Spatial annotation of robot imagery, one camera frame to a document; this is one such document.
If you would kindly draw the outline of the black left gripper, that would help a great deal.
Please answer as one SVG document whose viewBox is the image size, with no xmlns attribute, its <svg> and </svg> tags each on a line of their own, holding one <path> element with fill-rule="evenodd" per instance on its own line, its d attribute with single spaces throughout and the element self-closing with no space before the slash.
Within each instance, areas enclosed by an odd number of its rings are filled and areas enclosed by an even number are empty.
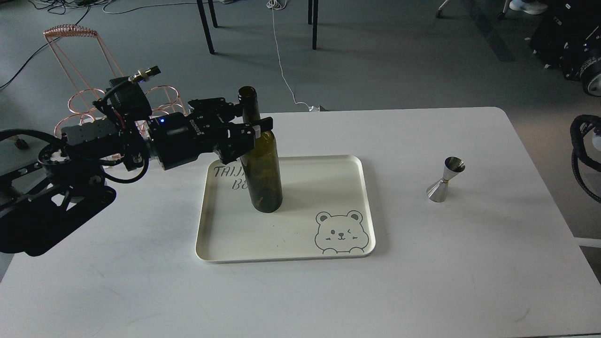
<svg viewBox="0 0 601 338">
<path fill-rule="evenodd" d="M 187 104 L 190 114 L 173 113 L 148 120 L 152 154 L 164 170 L 193 162 L 200 154 L 212 153 L 220 138 L 213 132 L 243 115 L 240 104 L 226 102 L 225 98 L 193 99 Z M 251 152 L 255 140 L 272 128 L 272 117 L 234 124 L 228 129 L 227 162 Z"/>
</svg>

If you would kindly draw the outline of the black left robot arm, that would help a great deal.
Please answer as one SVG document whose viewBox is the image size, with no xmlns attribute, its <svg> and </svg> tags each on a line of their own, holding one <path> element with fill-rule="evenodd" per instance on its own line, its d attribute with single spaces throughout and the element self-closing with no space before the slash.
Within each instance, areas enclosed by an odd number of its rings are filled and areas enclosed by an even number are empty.
<svg viewBox="0 0 601 338">
<path fill-rule="evenodd" d="M 107 181 L 140 180 L 155 157 L 164 170 L 215 153 L 228 164 L 255 148 L 270 117 L 234 123 L 248 110 L 224 98 L 192 100 L 191 112 L 151 118 L 109 111 L 113 118 L 64 129 L 61 138 L 6 129 L 1 139 L 26 135 L 46 142 L 36 160 L 1 175 L 1 251 L 45 254 L 116 199 Z"/>
</svg>

